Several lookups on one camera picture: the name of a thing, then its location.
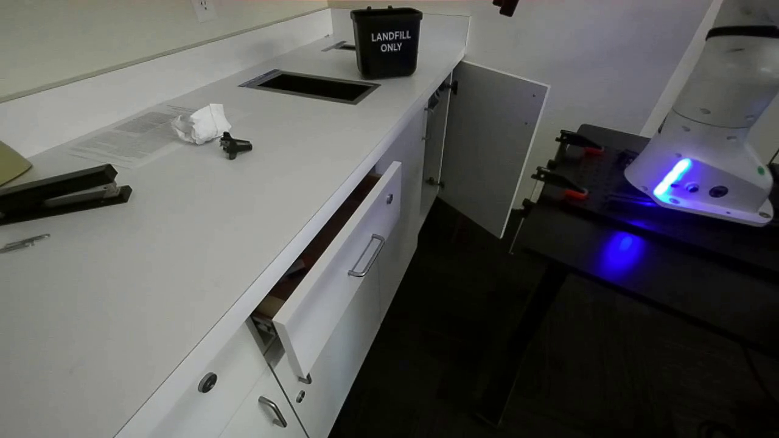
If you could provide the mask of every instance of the open drawer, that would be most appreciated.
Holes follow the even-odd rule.
[[[253,319],[273,321],[296,377],[307,377],[389,238],[401,164],[368,175],[271,291]]]

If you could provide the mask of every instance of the metal handle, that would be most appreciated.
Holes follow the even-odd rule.
[[[271,411],[271,421],[273,421],[276,426],[288,428],[288,420],[285,420],[283,409],[279,409],[273,400],[260,398],[257,403],[260,403],[262,409]]]
[[[384,238],[372,235],[360,261],[347,270],[351,277],[366,277],[372,258],[380,253]]]

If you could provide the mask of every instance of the label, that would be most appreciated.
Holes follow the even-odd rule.
[[[382,55],[397,55],[405,50],[405,41],[411,41],[411,32],[406,30],[372,32],[371,41],[377,45]]]

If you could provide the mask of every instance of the white cabinet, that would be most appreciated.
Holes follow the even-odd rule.
[[[444,202],[505,236],[548,85],[461,63],[455,83],[438,96],[428,125],[422,213],[440,187]]]
[[[193,375],[189,390],[160,423],[143,428],[131,435],[305,435],[249,326],[242,326],[223,350]]]
[[[222,438],[305,438],[294,411],[273,375],[262,375],[231,417]]]

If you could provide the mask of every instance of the cabinet door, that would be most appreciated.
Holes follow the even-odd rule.
[[[505,236],[548,85],[473,63],[461,63],[455,80],[440,198]]]

